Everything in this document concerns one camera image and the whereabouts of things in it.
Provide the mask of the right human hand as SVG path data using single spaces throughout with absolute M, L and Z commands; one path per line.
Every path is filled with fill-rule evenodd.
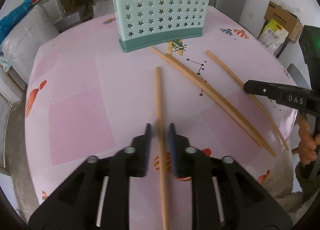
M 299 158 L 302 164 L 308 165 L 317 159 L 316 148 L 319 146 L 319 134 L 312 136 L 311 127 L 305 115 L 298 114 L 297 124 L 300 142 L 298 145 Z

